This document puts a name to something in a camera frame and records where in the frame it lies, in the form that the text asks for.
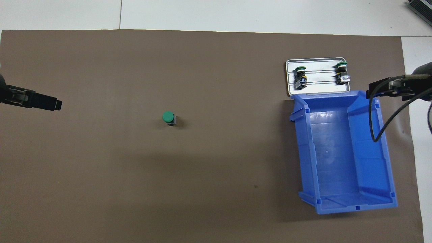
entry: green button cap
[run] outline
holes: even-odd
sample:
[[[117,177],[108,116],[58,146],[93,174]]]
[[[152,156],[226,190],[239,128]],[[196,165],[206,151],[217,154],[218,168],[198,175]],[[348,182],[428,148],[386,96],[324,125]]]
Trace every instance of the green button cap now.
[[[163,113],[162,119],[164,122],[172,122],[172,120],[174,120],[174,113],[167,111]]]
[[[339,67],[341,65],[347,65],[347,64],[348,64],[347,62],[343,61],[343,62],[340,62],[340,63],[336,64],[336,67]]]

